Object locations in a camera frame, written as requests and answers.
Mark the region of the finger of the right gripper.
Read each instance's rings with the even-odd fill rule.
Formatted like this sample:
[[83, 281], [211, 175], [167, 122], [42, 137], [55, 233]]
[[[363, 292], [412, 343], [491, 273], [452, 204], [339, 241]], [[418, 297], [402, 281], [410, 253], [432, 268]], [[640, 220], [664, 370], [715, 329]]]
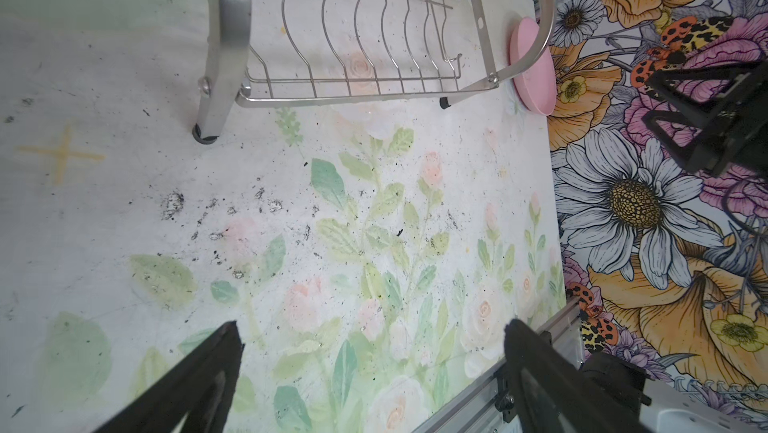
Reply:
[[679, 112], [652, 110], [642, 121], [684, 172], [717, 175], [720, 146], [715, 133], [694, 127]]
[[749, 73], [749, 64], [660, 70], [645, 85], [685, 118], [710, 119], [735, 110], [730, 95]]

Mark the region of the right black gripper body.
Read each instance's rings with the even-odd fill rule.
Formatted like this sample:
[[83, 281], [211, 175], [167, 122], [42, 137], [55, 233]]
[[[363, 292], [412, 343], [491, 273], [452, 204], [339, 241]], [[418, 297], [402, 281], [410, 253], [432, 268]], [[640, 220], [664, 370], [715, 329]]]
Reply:
[[711, 67], [701, 74], [725, 86], [701, 106], [704, 125], [695, 137], [691, 170], [718, 177], [739, 166], [766, 178], [767, 63]]

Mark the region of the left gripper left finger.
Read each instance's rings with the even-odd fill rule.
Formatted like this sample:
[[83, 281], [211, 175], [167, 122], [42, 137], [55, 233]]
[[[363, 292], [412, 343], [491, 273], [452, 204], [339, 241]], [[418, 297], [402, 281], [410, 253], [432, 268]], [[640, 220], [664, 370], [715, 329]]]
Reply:
[[245, 345], [223, 323], [99, 432], [222, 432], [233, 404]]

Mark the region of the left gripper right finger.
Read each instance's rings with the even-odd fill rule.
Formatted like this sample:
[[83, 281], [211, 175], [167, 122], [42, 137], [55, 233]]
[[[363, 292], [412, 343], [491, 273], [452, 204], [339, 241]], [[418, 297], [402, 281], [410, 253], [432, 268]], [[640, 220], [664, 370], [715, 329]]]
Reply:
[[597, 352], [574, 367], [520, 320], [505, 328], [506, 375], [525, 432], [646, 432], [645, 371]]

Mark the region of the pink round plate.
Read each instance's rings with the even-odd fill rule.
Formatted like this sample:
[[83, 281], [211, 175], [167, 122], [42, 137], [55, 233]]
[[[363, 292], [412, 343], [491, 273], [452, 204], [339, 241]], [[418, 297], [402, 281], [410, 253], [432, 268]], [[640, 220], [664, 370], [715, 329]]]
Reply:
[[[516, 64], [533, 45], [539, 33], [537, 22], [523, 18], [515, 27], [509, 41], [509, 62]], [[512, 79], [523, 105], [531, 112], [549, 116], [554, 112], [557, 88], [552, 55], [545, 49], [539, 59], [525, 72]]]

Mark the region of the chrome wire dish rack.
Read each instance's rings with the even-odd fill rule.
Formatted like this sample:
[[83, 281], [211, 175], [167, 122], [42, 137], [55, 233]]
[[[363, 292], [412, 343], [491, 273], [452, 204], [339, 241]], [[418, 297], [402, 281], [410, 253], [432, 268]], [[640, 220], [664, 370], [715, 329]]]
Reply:
[[554, 0], [493, 13], [485, 0], [207, 0], [207, 59], [194, 139], [235, 107], [435, 98], [449, 108], [528, 71], [546, 51]]

